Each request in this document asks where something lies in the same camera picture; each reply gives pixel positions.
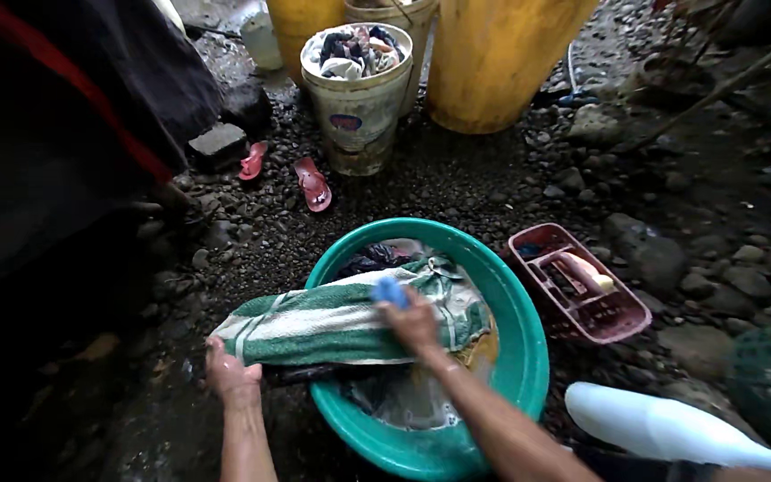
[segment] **plastic jug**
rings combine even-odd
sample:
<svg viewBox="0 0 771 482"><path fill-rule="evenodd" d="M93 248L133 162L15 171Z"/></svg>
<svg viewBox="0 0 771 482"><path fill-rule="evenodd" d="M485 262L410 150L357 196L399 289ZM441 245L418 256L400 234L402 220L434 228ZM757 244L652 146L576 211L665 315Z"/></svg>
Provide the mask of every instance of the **plastic jug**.
<svg viewBox="0 0 771 482"><path fill-rule="evenodd" d="M564 403L579 428L635 455L771 470L771 449L677 400L576 382Z"/></svg>

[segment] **yellow bucket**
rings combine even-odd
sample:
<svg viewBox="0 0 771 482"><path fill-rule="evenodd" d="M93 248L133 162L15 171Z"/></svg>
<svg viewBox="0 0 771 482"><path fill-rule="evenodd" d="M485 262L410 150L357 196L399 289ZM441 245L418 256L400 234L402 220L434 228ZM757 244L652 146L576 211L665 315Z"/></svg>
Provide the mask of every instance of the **yellow bucket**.
<svg viewBox="0 0 771 482"><path fill-rule="evenodd" d="M513 125L598 0L440 0L427 109L463 134Z"/></svg>
<svg viewBox="0 0 771 482"><path fill-rule="evenodd" d="M266 0L287 75L303 87L299 52L320 30L344 23L344 0Z"/></svg>

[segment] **bucket label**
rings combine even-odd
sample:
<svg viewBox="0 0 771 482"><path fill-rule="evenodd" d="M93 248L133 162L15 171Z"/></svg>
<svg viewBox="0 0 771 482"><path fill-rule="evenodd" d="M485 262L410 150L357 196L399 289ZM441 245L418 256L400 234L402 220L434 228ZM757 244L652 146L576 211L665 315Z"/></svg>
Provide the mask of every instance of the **bucket label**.
<svg viewBox="0 0 771 482"><path fill-rule="evenodd" d="M359 127L361 127L361 119L359 119L357 116L351 116L348 114L330 115L329 122L331 122L336 129L358 130Z"/></svg>

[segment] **forearm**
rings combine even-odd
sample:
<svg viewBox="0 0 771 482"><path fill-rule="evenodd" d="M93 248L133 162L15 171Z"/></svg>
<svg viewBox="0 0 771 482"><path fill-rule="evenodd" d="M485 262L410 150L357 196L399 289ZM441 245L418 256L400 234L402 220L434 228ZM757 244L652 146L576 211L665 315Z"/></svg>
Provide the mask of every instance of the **forearm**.
<svg viewBox="0 0 771 482"><path fill-rule="evenodd" d="M433 346L418 354L442 383L499 477L546 482L600 482L573 454L440 347Z"/></svg>
<svg viewBox="0 0 771 482"><path fill-rule="evenodd" d="M226 408L221 482L276 482L261 407Z"/></svg>

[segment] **dark fabric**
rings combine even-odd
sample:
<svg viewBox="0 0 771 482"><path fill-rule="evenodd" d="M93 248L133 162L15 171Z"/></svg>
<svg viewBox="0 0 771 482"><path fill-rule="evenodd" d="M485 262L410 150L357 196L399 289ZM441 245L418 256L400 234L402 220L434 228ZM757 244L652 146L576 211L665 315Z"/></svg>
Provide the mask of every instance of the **dark fabric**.
<svg viewBox="0 0 771 482"><path fill-rule="evenodd" d="M92 76L147 148L173 172L185 168L182 146L215 121L220 91L151 0L122 11L89 0L13 4ZM78 89L0 38L0 276L154 182Z"/></svg>
<svg viewBox="0 0 771 482"><path fill-rule="evenodd" d="M717 465L666 462L577 445L573 453L605 482L709 482Z"/></svg>

